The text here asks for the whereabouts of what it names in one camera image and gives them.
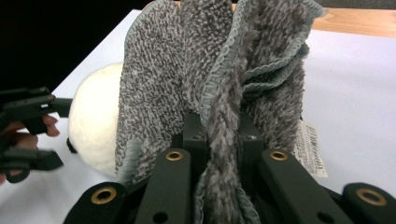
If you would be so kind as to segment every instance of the wooden edge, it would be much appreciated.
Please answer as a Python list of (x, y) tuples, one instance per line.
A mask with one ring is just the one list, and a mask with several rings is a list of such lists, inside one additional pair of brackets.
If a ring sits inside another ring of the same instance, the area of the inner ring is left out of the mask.
[(325, 16), (317, 18), (313, 30), (396, 37), (396, 10), (327, 8)]

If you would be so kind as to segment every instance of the white round object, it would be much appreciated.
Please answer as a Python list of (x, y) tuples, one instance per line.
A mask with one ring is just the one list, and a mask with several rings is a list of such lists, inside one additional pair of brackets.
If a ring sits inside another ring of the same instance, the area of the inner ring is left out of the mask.
[(115, 175), (122, 63), (90, 74), (70, 108), (68, 133), (78, 155), (93, 168)]

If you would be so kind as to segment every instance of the folded cloth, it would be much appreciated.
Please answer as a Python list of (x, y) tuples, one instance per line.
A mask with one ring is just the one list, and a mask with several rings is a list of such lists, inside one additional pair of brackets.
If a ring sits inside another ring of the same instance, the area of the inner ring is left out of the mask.
[(322, 8), (312, 0), (152, 3), (125, 40), (117, 132), (118, 180), (148, 176), (155, 158), (199, 112), (210, 160), (194, 192), (196, 223), (260, 223), (241, 188), (239, 114), (266, 148), (292, 150), (302, 112), (304, 44)]

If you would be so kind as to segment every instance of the human hand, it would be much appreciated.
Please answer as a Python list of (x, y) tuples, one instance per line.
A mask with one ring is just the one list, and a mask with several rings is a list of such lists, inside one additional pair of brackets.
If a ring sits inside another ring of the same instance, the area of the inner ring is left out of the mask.
[[(59, 131), (55, 126), (55, 123), (58, 120), (52, 116), (45, 115), (42, 117), (44, 124), (47, 126), (47, 135), (48, 136), (57, 136), (59, 135)], [(24, 126), (21, 122), (15, 121), (11, 122), (3, 131), (0, 132), (0, 137), (6, 140), (9, 144), (15, 147), (22, 148), (31, 148), (37, 149), (38, 138), (36, 135), (31, 135), (29, 133), (18, 133), (18, 130), (24, 129)], [(20, 174), (20, 170), (12, 170), (10, 171), (11, 175)], [(0, 184), (3, 184), (6, 181), (6, 175), (0, 174)]]

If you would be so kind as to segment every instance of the fuzzy gray fabric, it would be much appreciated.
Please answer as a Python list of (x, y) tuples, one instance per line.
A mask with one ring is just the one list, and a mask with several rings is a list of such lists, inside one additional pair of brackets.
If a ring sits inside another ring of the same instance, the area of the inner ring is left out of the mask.
[(239, 114), (266, 148), (292, 150), (302, 112), (304, 44), (322, 13), (312, 0), (169, 0), (152, 3), (125, 40), (118, 179), (148, 176), (159, 152), (199, 112), (210, 161), (194, 192), (196, 223), (260, 223), (238, 174)]

